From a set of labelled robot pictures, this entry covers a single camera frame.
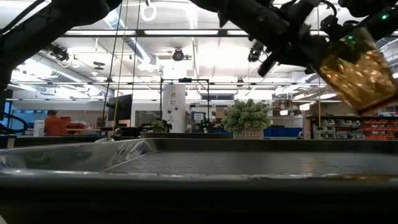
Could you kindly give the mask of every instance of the security camera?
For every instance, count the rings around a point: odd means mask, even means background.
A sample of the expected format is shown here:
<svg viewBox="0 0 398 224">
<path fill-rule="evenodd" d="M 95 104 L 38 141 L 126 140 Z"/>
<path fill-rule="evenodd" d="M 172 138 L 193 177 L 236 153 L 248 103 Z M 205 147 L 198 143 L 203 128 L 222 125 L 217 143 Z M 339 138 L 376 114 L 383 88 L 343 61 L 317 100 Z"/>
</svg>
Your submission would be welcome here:
<svg viewBox="0 0 398 224">
<path fill-rule="evenodd" d="M 176 62 L 184 60 L 184 53 L 182 53 L 182 49 L 175 49 L 173 54 L 173 60 Z"/>
</svg>

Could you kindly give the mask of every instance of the monitor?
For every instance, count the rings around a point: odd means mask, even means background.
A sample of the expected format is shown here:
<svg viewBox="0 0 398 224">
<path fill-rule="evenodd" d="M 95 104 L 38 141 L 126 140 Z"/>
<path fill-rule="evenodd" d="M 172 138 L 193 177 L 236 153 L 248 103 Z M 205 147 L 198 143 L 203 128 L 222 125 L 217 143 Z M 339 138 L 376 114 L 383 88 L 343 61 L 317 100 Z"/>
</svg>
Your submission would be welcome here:
<svg viewBox="0 0 398 224">
<path fill-rule="evenodd" d="M 131 119 L 132 95 L 130 94 L 109 99 L 108 103 L 106 104 L 106 106 L 108 107 L 108 121 L 113 121 L 114 119 L 114 114 L 116 111 L 116 101 L 118 101 L 118 112 L 116 114 L 116 121 Z"/>
</svg>

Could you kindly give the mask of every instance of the metal pole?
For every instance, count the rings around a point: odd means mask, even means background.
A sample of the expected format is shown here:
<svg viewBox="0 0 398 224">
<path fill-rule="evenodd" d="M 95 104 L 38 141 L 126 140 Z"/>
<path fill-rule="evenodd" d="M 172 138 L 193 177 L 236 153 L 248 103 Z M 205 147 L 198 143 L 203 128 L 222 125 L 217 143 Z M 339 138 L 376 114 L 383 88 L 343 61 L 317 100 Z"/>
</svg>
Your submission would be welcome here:
<svg viewBox="0 0 398 224">
<path fill-rule="evenodd" d="M 210 122 L 210 83 L 207 80 L 207 119 Z"/>
<path fill-rule="evenodd" d="M 163 120 L 162 116 L 162 91 L 163 91 L 163 78 L 160 79 L 160 119 Z"/>
</svg>

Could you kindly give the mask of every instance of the ceiling light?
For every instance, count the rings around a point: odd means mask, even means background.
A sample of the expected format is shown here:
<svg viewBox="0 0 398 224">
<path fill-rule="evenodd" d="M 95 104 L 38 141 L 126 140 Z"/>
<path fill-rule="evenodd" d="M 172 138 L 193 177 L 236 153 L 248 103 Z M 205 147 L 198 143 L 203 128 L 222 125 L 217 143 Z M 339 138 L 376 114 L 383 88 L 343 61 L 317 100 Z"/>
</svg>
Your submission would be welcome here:
<svg viewBox="0 0 398 224">
<path fill-rule="evenodd" d="M 145 30 L 147 35 L 216 35 L 218 30 Z"/>
<path fill-rule="evenodd" d="M 336 93 L 328 93 L 328 94 L 321 95 L 319 98 L 320 98 L 321 100 L 324 100 L 324 99 L 333 98 L 333 97 L 335 97 L 335 96 L 336 96 Z"/>
<path fill-rule="evenodd" d="M 316 31 L 316 30 L 310 31 L 310 34 L 311 35 L 320 35 L 322 37 L 327 37 L 328 36 L 328 34 L 325 33 L 324 31 Z"/>
<path fill-rule="evenodd" d="M 304 105 L 300 105 L 300 111 L 308 111 L 308 110 L 310 110 L 310 106 L 312 105 L 313 103 L 306 103 L 306 104 L 304 104 Z"/>
<path fill-rule="evenodd" d="M 288 113 L 289 112 L 287 110 L 280 111 L 280 115 L 282 115 L 282 116 L 288 115 Z"/>
<path fill-rule="evenodd" d="M 303 93 L 303 94 L 295 96 L 294 100 L 300 100 L 302 98 L 307 98 L 307 97 L 310 97 L 310 96 L 313 96 L 313 95 L 316 95 L 316 94 L 317 93 Z"/>
<path fill-rule="evenodd" d="M 96 36 L 96 37 L 101 37 L 101 36 L 115 36 L 115 35 L 128 35 L 132 36 L 135 35 L 136 31 L 133 30 L 126 30 L 126 33 L 124 33 L 124 30 L 119 30 L 116 32 L 116 30 L 70 30 L 66 32 L 64 35 L 67 36 Z"/>
<path fill-rule="evenodd" d="M 28 86 L 28 85 L 13 85 L 13 84 L 8 84 L 8 86 L 14 87 L 14 88 L 18 88 L 20 90 L 28 90 L 28 91 L 36 91 L 35 88 Z"/>
<path fill-rule="evenodd" d="M 47 82 L 12 82 L 12 84 L 25 84 L 25 85 L 45 85 L 48 84 Z"/>
<path fill-rule="evenodd" d="M 46 99 L 20 99 L 20 100 L 29 100 L 29 101 L 45 101 Z"/>
<path fill-rule="evenodd" d="M 55 82 L 54 85 L 87 85 L 88 83 L 75 83 L 75 82 Z"/>
<path fill-rule="evenodd" d="M 229 30 L 226 32 L 228 35 L 248 35 L 244 30 Z"/>
</svg>

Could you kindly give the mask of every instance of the white container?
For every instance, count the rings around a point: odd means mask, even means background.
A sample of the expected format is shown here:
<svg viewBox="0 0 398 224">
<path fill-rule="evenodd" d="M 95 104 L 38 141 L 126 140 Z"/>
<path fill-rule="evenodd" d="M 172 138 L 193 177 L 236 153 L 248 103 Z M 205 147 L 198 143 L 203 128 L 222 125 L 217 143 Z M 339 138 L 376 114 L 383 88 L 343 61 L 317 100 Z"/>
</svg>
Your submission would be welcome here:
<svg viewBox="0 0 398 224">
<path fill-rule="evenodd" d="M 37 120 L 35 121 L 33 127 L 33 137 L 43 137 L 44 136 L 44 121 Z"/>
</svg>

